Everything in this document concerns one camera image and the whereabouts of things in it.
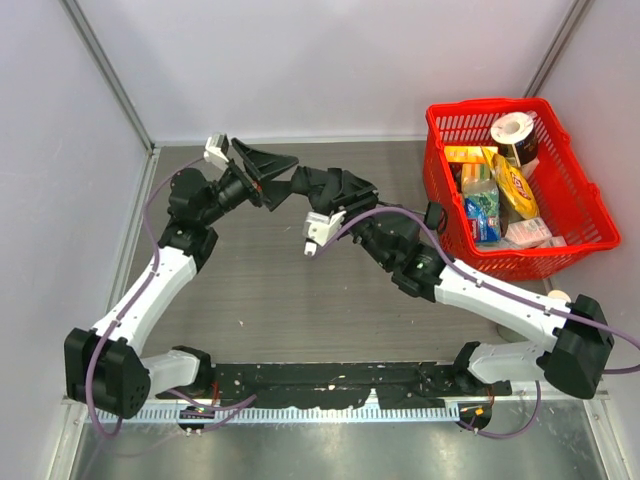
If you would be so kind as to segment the black folding umbrella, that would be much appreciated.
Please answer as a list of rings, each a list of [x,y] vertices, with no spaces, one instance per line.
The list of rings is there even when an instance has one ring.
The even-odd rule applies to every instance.
[[[330,169],[341,168],[322,170],[312,167],[298,167],[291,178],[293,193],[307,198],[311,207],[310,212],[331,215]],[[379,199],[378,187],[375,187],[378,193],[377,205],[345,222],[331,239],[351,236],[355,242],[363,243],[376,236],[383,239],[405,238],[410,241],[420,237],[416,222],[397,213],[395,211],[399,207],[397,204],[382,202]]]

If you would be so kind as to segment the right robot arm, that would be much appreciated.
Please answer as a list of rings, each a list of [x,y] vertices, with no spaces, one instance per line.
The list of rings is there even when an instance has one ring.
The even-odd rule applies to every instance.
[[[456,358],[474,383],[544,380],[578,399],[595,396],[614,339],[599,303],[585,295],[564,301],[483,274],[424,243],[434,222],[401,207],[382,207],[376,187],[330,169],[330,205],[349,234],[403,293],[476,313],[522,336],[503,345],[469,342]]]

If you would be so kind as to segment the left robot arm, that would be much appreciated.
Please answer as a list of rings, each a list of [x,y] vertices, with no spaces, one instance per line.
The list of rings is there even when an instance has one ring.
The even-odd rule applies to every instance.
[[[209,354],[179,346],[142,358],[146,340],[176,295],[200,272],[218,241],[214,223],[244,202],[274,210],[290,194],[280,175],[298,159],[215,135],[202,159],[222,172],[209,180],[188,163],[165,180],[169,221],[153,243],[150,263],[130,289],[90,329],[64,342],[67,396],[95,410],[130,419],[148,398],[176,387],[205,387]]]

